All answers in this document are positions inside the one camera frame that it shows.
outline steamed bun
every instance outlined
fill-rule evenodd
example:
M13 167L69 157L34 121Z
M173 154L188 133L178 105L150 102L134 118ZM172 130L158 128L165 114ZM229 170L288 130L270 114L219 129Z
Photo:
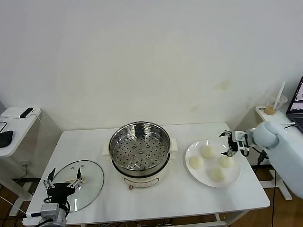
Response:
M225 175L221 168L214 168L212 170L212 179L217 182L225 181Z
M209 145L203 146L201 153L205 158L214 158L215 157L214 148Z
M233 158L228 156L221 156L220 157L220 166L224 168L229 168L233 166Z
M194 169L200 169L204 165L204 161L199 156L193 156L189 159L190 166Z

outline stainless steel steamer basket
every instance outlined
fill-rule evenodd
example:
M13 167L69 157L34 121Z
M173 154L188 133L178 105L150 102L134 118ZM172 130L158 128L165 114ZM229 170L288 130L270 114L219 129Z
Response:
M170 138L151 122L133 122L115 132L109 153L115 168L128 177L144 178L158 173L169 160Z

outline laptop screen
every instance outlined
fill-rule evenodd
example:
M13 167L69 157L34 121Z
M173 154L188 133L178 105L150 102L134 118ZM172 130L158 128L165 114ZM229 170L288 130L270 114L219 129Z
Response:
M299 86L294 94L292 102L290 103L288 113L303 113L303 77L300 80Z

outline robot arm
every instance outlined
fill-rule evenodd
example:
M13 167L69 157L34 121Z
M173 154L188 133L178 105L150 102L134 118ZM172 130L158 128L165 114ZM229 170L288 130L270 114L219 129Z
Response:
M293 142L281 125L263 122L247 132L227 131L226 135L229 137L229 150L226 155L233 156L241 148L242 143L244 147L263 148L271 165L290 190L303 199L303 144Z
M80 168L78 169L77 178L72 182L53 183L55 169L48 175L47 180L43 180L47 191L47 198L40 210L40 213L30 214L27 217L39 217L40 227L65 227L66 216L70 212L70 205L67 197L75 193L75 190L83 184Z

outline metal stand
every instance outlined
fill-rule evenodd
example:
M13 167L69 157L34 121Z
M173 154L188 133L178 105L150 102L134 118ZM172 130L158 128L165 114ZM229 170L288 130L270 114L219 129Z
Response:
M270 173L270 175L272 175L273 179L271 181L260 181L263 188L274 188L275 187L275 171L270 170L269 173ZM293 199L278 173L276 174L276 188L278 188L280 190L280 192L283 195L285 200Z

